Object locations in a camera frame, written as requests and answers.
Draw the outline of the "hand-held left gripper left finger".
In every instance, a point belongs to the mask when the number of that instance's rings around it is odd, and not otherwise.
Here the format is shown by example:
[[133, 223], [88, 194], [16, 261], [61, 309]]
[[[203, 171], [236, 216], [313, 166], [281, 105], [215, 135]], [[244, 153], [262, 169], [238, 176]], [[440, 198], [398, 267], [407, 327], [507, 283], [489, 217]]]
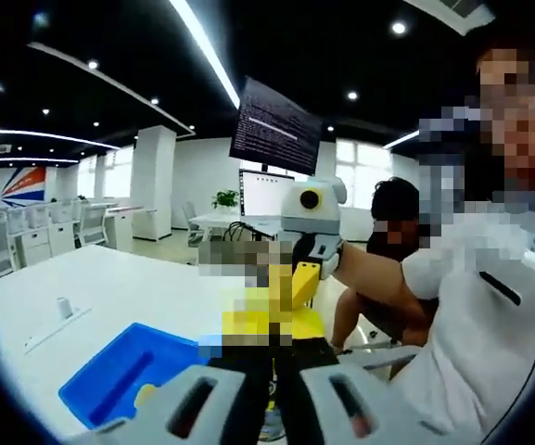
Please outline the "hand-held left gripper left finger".
[[134, 418], [79, 436], [81, 444], [257, 444], [269, 400], [272, 359], [215, 359], [157, 388]]

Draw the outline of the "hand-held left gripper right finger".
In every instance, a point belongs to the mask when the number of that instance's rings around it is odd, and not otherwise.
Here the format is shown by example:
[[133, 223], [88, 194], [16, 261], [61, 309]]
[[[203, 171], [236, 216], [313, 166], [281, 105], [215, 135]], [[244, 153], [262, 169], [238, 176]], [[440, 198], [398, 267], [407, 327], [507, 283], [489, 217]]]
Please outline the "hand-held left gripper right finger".
[[434, 427], [365, 370], [339, 362], [320, 316], [310, 308], [281, 314], [278, 407], [289, 444], [432, 444]]

